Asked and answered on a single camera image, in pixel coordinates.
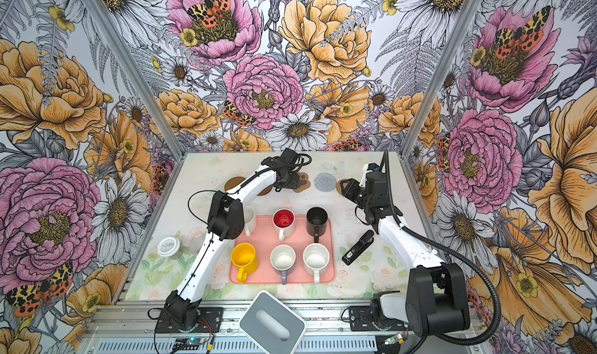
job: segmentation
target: black mug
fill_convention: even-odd
[[[307,232],[319,242],[319,237],[325,234],[328,225],[328,213],[322,208],[315,207],[307,212]]]

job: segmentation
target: yellow mug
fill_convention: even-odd
[[[238,268],[236,279],[239,283],[247,282],[247,275],[252,274],[259,267],[259,260],[255,248],[247,242],[238,244],[230,255],[232,263]]]

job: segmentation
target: yellow mug handle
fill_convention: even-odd
[[[240,268],[238,270],[238,276],[236,276],[236,280],[238,280],[239,283],[245,283],[247,282],[247,274],[245,274],[245,268]]]

